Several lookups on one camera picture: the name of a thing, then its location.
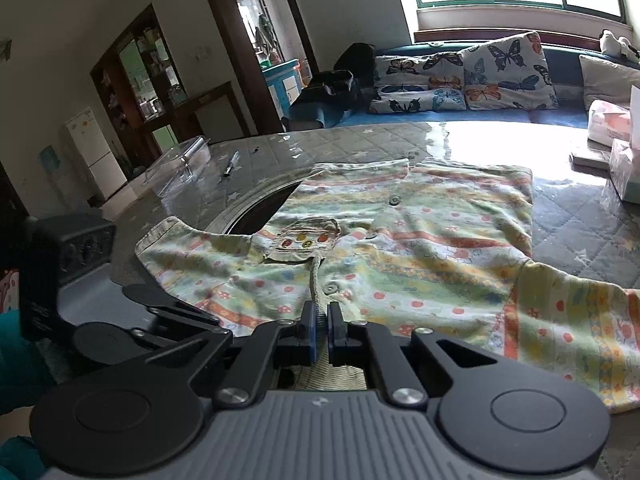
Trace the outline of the pink wrapped tissue pack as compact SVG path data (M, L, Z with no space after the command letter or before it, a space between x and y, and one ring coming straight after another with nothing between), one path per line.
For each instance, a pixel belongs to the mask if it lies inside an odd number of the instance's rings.
M608 146L615 140L629 142L631 114L628 107L594 100L588 110L588 139Z

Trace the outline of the white plush toy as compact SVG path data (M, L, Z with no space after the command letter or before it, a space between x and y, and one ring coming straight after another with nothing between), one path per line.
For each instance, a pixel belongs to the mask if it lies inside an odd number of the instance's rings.
M611 58L638 63L639 50L624 36L616 37L610 30L603 29L599 37L600 51Z

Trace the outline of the round black induction cooktop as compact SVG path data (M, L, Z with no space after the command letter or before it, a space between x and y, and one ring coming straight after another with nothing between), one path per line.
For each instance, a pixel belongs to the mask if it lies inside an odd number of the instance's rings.
M226 233L252 235L259 232L284 205L299 185L300 181L294 182L285 188L281 188L260 198L253 205L250 205L246 211L242 212L239 218L231 223L231 226L226 229Z

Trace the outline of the dark wooden display cabinet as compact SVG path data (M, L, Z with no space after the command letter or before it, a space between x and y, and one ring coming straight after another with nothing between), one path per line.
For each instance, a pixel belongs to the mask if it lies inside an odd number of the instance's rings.
M124 148L117 161L130 180L182 141L204 136L212 142L198 119L206 106L227 102L240 136L250 136L230 81L194 96L186 92L152 6L117 37L90 76Z

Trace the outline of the large butterfly print pillow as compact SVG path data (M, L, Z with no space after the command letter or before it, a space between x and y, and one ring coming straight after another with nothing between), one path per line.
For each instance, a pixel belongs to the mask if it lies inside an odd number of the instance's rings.
M470 110L555 110L559 100L538 32L459 51Z

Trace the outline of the white refrigerator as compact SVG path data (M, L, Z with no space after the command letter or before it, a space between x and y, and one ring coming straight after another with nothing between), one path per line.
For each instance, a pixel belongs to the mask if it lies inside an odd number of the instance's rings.
M70 118L65 127L96 185L99 196L102 200L108 200L127 183L127 179L92 109L85 108Z

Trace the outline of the small metal pen tool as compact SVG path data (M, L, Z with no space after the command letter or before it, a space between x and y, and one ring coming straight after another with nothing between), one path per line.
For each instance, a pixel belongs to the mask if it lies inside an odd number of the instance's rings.
M221 174L221 177L223 178L228 178L231 176L233 170L235 170L235 167L238 166L240 160L240 152L239 151L235 151L230 157L229 160L227 162L227 166L224 167L224 171Z

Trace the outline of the grey striped cushion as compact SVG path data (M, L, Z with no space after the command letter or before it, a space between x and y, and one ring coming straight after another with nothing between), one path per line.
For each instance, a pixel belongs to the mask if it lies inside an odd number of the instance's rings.
M618 106L630 105L631 88L638 87L640 70L588 55L579 57L585 109L600 100Z

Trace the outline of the colourful patterned children's shirt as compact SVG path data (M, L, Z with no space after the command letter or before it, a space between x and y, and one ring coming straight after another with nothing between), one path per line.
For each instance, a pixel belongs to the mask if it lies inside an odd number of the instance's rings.
M336 302L346 320L426 326L638 408L638 292L534 261L532 212L524 168L322 164L254 234L169 217L134 252L238 336Z

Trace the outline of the clear plastic box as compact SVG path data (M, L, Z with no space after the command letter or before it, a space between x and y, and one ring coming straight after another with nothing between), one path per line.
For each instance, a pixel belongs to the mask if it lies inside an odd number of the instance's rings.
M210 161L204 136L174 145L145 171L145 184L159 198L178 194L195 182Z

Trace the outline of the low butterfly print pillow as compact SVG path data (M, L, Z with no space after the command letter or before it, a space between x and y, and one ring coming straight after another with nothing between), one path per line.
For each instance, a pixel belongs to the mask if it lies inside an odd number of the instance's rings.
M371 114L465 110L464 68L458 52L422 58L383 55L375 59Z

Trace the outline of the blue white small cabinet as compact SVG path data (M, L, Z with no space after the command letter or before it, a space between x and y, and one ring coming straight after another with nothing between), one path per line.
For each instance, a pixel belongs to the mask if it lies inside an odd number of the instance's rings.
M297 58L280 63L262 71L274 107L280 119L288 114L288 109L303 90Z

